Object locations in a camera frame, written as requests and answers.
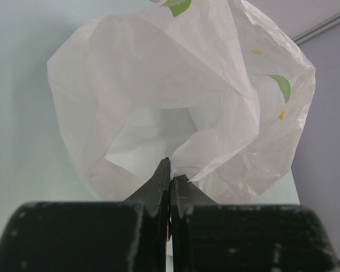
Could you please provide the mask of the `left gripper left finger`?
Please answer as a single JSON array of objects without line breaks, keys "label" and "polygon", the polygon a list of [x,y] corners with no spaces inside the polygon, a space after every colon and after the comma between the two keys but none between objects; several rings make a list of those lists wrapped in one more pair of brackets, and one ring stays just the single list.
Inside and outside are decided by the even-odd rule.
[{"label": "left gripper left finger", "polygon": [[27,202],[0,237],[0,271],[165,271],[169,159],[120,202]]}]

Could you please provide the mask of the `white plastic bag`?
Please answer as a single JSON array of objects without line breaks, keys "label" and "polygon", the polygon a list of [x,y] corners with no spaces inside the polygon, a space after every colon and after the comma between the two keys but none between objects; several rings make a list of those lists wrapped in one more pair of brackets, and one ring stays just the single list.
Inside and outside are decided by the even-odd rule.
[{"label": "white plastic bag", "polygon": [[169,158],[218,203],[249,203],[291,168],[315,67],[247,1],[159,1],[91,19],[48,61],[60,133],[100,200]]}]

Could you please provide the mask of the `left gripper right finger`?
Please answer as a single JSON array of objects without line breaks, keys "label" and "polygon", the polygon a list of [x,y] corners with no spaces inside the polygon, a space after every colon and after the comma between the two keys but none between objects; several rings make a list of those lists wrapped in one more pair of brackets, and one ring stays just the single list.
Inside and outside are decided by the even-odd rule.
[{"label": "left gripper right finger", "polygon": [[300,205],[220,205],[186,176],[169,185],[174,271],[340,271],[318,216]]}]

